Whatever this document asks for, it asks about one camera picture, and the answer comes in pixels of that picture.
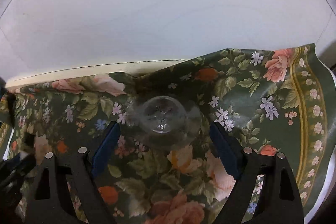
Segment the small clear glass jar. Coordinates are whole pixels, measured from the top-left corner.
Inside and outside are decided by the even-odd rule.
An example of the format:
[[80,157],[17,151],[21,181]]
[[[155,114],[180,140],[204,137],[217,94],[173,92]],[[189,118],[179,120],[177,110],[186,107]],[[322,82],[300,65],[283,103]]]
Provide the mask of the small clear glass jar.
[[199,135],[202,113],[193,101],[156,96],[129,106],[126,123],[129,135],[148,147],[179,150]]

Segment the floral green table mat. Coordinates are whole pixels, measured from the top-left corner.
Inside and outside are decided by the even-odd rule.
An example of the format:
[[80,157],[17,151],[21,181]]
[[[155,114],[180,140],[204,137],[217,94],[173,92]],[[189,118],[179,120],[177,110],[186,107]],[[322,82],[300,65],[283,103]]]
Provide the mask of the floral green table mat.
[[306,223],[335,150],[314,44],[1,91],[1,223]]

